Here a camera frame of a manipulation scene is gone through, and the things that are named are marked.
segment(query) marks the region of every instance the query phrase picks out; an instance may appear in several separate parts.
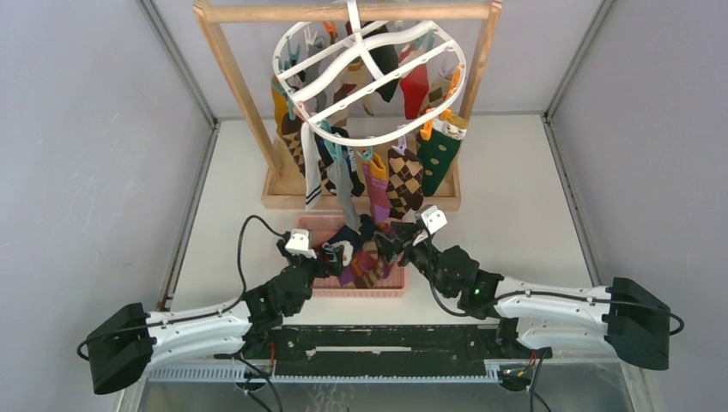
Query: white wall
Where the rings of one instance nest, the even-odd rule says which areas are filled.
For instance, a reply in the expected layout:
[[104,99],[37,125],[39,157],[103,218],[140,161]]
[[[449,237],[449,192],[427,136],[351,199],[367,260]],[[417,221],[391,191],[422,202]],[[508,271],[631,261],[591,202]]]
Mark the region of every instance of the white wall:
[[685,317],[667,410],[728,403],[728,3],[617,2],[555,119],[602,271]]
[[6,1],[0,39],[0,410],[110,410],[76,345],[158,299],[208,126],[135,2]]
[[[331,0],[212,0],[213,4],[330,3]],[[209,50],[192,14],[192,1],[156,0],[170,31],[205,97],[218,117],[241,117],[230,88]],[[576,48],[599,5],[599,0],[504,0],[488,67],[475,109],[477,111],[544,112],[566,72]],[[468,59],[475,48],[478,21],[441,21]],[[293,23],[235,23],[224,25],[240,70],[263,115],[273,114],[270,62],[273,49]],[[386,104],[374,99],[376,113],[402,113],[397,92]]]

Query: white sock hanger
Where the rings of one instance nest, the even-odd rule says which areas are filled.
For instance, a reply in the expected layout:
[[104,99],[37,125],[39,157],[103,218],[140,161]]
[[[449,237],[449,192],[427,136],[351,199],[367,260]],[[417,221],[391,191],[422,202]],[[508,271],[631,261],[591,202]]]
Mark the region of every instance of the white sock hanger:
[[[405,136],[407,133],[410,133],[413,130],[417,130],[428,120],[431,120],[443,113],[445,109],[450,107],[452,103],[455,102],[455,99],[457,99],[457,97],[460,95],[464,88],[465,76],[460,76],[457,86],[452,90],[449,96],[442,103],[440,103],[439,106],[432,108],[432,110],[424,113],[419,118],[415,118],[409,123],[404,124],[398,127],[396,130],[393,130],[384,135],[370,136],[366,139],[352,139],[347,137],[341,137],[339,135],[334,135],[322,128],[321,122],[326,120],[330,115],[348,107],[349,105],[366,96],[367,94],[373,93],[375,90],[377,90],[377,88],[384,86],[386,83],[399,77],[405,76],[418,65],[426,64],[429,60],[440,55],[441,53],[454,53],[458,57],[459,63],[462,64],[462,67],[465,67],[465,55],[463,53],[463,50],[460,48],[460,45],[458,45],[458,43],[434,21],[423,21],[415,25],[414,27],[403,30],[401,32],[375,34],[364,39],[364,36],[383,27],[388,21],[373,21],[369,25],[361,27],[361,22],[359,20],[359,11],[356,7],[356,0],[346,0],[346,2],[347,9],[349,11],[349,20],[351,22],[352,34],[350,36],[340,39],[336,43],[330,45],[329,47],[325,48],[324,50],[320,51],[312,57],[299,61],[295,66],[291,68],[279,68],[278,59],[280,59],[281,53],[286,47],[288,41],[294,36],[294,34],[298,33],[301,29],[311,24],[310,21],[302,21],[294,24],[283,35],[273,53],[273,72],[278,78],[280,84],[283,86],[284,91],[293,102],[293,105],[296,108],[296,112],[306,123],[310,124],[311,128],[317,135],[323,137],[329,142],[357,148],[388,143],[398,139],[401,136]],[[376,64],[376,62],[374,62],[371,54],[369,54],[369,51],[372,49],[384,45],[398,45],[402,43],[409,43],[421,38],[428,33],[432,33],[434,36],[440,37],[443,40],[443,43],[441,45],[433,47],[432,50],[423,53],[420,57],[401,65],[398,69],[393,70],[390,73],[382,73],[379,69],[379,66]],[[297,73],[305,70],[312,64],[320,62],[329,56],[334,56],[338,54],[339,51],[341,51],[343,48],[346,48],[347,50],[341,52],[326,69],[322,70],[321,74],[315,81],[307,84],[300,90],[294,90],[286,82],[287,79],[295,76]],[[361,90],[358,90],[357,92],[352,93],[351,95],[334,103],[333,105],[326,107],[321,112],[310,112],[308,107],[306,106],[306,101],[314,98],[317,94],[325,90],[326,87],[329,86],[329,84],[337,79],[338,74],[342,70],[346,70],[346,67],[356,58],[361,58],[361,60],[367,66],[369,72],[373,76],[373,81]]]

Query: pink plastic basket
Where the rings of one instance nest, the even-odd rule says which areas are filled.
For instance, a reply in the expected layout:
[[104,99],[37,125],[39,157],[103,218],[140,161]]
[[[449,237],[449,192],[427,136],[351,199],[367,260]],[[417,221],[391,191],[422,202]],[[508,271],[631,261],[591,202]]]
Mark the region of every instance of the pink plastic basket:
[[[298,216],[295,226],[313,230],[313,244],[321,245],[343,227],[343,215],[305,214]],[[341,286],[335,277],[313,281],[313,296],[330,298],[399,298],[407,288],[407,269],[394,265],[389,277],[373,288],[359,289],[353,284]]]

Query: wooden drying rack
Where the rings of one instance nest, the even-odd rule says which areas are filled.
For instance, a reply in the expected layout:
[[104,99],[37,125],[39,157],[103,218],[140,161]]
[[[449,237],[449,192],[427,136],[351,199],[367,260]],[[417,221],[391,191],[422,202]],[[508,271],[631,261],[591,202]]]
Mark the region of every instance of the wooden drying rack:
[[[501,0],[485,3],[364,3],[359,4],[362,21],[412,21],[412,20],[481,20],[482,25],[472,60],[469,62],[468,78],[465,83],[463,102],[459,115],[470,119],[478,89],[488,61],[488,53],[493,43],[495,29],[501,16]],[[233,92],[240,110],[246,117],[260,151],[268,163],[262,201],[268,209],[304,209],[306,184],[298,167],[288,153],[281,139],[270,140],[258,108],[240,72],[228,39],[222,31],[221,23],[267,22],[267,21],[349,21],[346,4],[301,4],[301,5],[260,5],[260,6],[215,6],[209,0],[195,0],[195,18],[207,38],[209,47],[215,55],[220,70]],[[375,148],[384,155],[387,145]],[[460,209],[460,177],[457,159],[452,163],[450,172],[443,180],[433,197],[425,199],[425,204],[436,204],[442,210]],[[356,197],[357,209],[366,210],[369,198]],[[316,209],[340,209],[335,196],[328,193],[321,197]]]

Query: black cable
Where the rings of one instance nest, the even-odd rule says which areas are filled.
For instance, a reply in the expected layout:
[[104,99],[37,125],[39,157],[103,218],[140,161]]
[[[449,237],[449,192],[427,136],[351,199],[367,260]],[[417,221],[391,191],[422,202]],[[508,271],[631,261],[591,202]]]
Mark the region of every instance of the black cable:
[[263,372],[258,367],[250,363],[249,361],[243,359],[242,357],[235,358],[237,361],[243,362],[247,367],[250,367],[253,371],[257,372],[258,375],[260,375],[261,378],[265,379],[265,382],[268,383],[268,386],[270,386],[270,390],[273,391],[273,396],[276,397],[276,403],[278,404],[278,411],[283,412],[283,404],[281,402],[281,397],[278,395],[278,391],[276,390],[276,386],[273,385],[273,382],[270,382],[270,378],[268,378],[268,373]]
[[549,408],[549,405],[546,403],[546,401],[543,400],[541,395],[537,394],[536,391],[533,391],[533,396],[536,397],[536,399],[538,399],[538,402],[540,402],[543,405],[543,407],[546,408],[546,410],[548,412],[551,412],[551,408]]
[[437,303],[437,306],[440,307],[443,311],[445,311],[448,315],[457,316],[458,318],[467,318],[469,315],[467,313],[460,313],[460,312],[454,312],[449,307],[445,306],[444,303],[442,303],[442,300],[440,300],[440,296],[438,295],[437,291],[434,288],[434,273],[432,268],[432,260],[433,260],[433,252],[432,252],[432,242],[434,235],[430,233],[430,230],[425,227],[425,232],[428,234],[428,238],[425,240],[428,243],[428,279],[430,281],[430,292],[432,292],[434,301]]
[[259,398],[259,397],[256,397],[256,396],[255,396],[255,395],[254,395],[254,394],[253,394],[252,392],[248,391],[248,392],[246,393],[246,395],[247,395],[247,396],[248,396],[248,397],[249,397],[250,399],[252,399],[253,401],[255,401],[255,403],[257,403],[258,405],[260,405],[260,407],[261,407],[261,408],[265,409],[265,410],[266,410],[266,412],[273,412],[273,411],[272,411],[272,410],[271,410],[271,409],[270,409],[270,408],[268,407],[268,405],[266,405],[266,404],[265,404],[265,402],[261,401],[261,400],[260,400],[260,398]]
[[[531,387],[528,390],[528,392],[531,393],[531,395],[529,396],[529,407],[531,408],[531,412],[533,412],[533,410],[534,410],[533,409],[533,399],[537,396],[536,382],[538,380],[538,373],[541,372],[541,365],[543,365],[543,358],[546,357],[546,352],[548,352],[548,350],[544,350],[541,353],[541,357],[538,358],[538,365],[536,365],[536,371],[533,373],[533,380],[531,381]],[[543,398],[538,397],[538,399],[541,401],[541,403],[543,403],[543,406],[546,407],[546,410],[548,410],[550,412],[551,408],[549,408],[549,406],[546,404],[546,402],[543,400]]]
[[568,300],[577,300],[579,302],[591,302],[591,303],[606,303],[609,305],[625,305],[625,306],[635,306],[635,307],[641,307],[643,309],[648,309],[657,313],[663,313],[670,318],[673,318],[677,321],[678,325],[674,330],[670,331],[670,336],[677,335],[678,333],[682,332],[685,329],[685,321],[677,316],[675,313],[670,312],[668,310],[656,307],[656,306],[650,306],[646,305],[644,303],[640,302],[629,302],[625,300],[612,300],[612,299],[589,299],[584,298],[581,296],[572,296],[570,294],[559,294],[557,292],[544,292],[544,291],[531,291],[531,295],[533,296],[553,296],[556,298],[562,298],[562,299],[568,299]]
[[[238,237],[238,274],[240,275],[240,280],[243,283],[243,291],[240,293],[240,296],[238,297],[238,299],[236,299],[235,302],[233,302],[232,305],[226,307],[225,310],[223,310],[222,312],[215,311],[215,312],[201,313],[199,315],[190,316],[190,317],[187,317],[187,318],[170,319],[167,322],[167,324],[178,324],[178,323],[181,323],[181,322],[191,322],[193,320],[199,320],[199,319],[202,319],[202,318],[209,318],[211,316],[218,316],[221,313],[232,311],[243,300],[243,297],[244,297],[244,295],[247,292],[247,283],[246,283],[246,277],[243,275],[243,268],[241,266],[240,259],[241,259],[242,246],[243,246],[243,236],[246,233],[246,227],[248,225],[248,222],[250,220],[252,220],[252,219],[257,219],[258,221],[260,221],[261,223],[263,223],[263,226],[265,226],[265,228],[268,229],[269,232],[273,233],[275,236],[278,236],[279,238],[283,238],[283,235],[282,234],[280,234],[280,233],[276,232],[275,230],[273,230],[273,228],[270,227],[270,225],[268,224],[268,222],[265,221],[262,217],[260,217],[258,215],[250,215],[243,222],[243,226],[240,227],[240,236]],[[93,342],[95,340],[98,340],[98,339],[101,339],[101,338],[104,338],[104,337],[108,337],[108,336],[118,336],[118,335],[120,335],[122,333],[125,333],[125,332],[132,332],[132,331],[136,331],[136,330],[145,330],[145,329],[149,329],[149,328],[154,328],[154,327],[157,327],[157,326],[162,326],[163,324],[164,324],[164,322],[155,322],[153,324],[142,324],[142,325],[139,325],[139,326],[132,326],[132,327],[129,327],[129,328],[122,328],[122,329],[112,330],[110,332],[104,332],[104,333],[100,333],[99,335],[94,335],[94,336],[88,337],[85,340],[83,340],[83,342],[81,342],[76,347],[76,354],[81,359],[83,359],[85,361],[88,361],[88,356],[82,352],[82,349],[83,349],[84,346],[88,345],[90,342]]]
[[273,230],[272,227],[268,224],[267,221],[265,221],[262,217],[258,215],[250,215],[246,218],[246,220],[243,222],[243,226],[240,227],[240,236],[238,236],[238,275],[240,275],[240,281],[243,282],[243,292],[242,294],[245,294],[248,289],[248,284],[246,282],[246,277],[243,275],[243,267],[242,267],[242,252],[243,252],[243,236],[246,234],[246,227],[248,226],[248,222],[257,219],[261,223],[263,223],[263,226],[265,226],[266,229],[268,229],[269,232],[273,233],[275,236],[278,236],[279,238],[283,238],[283,235]]

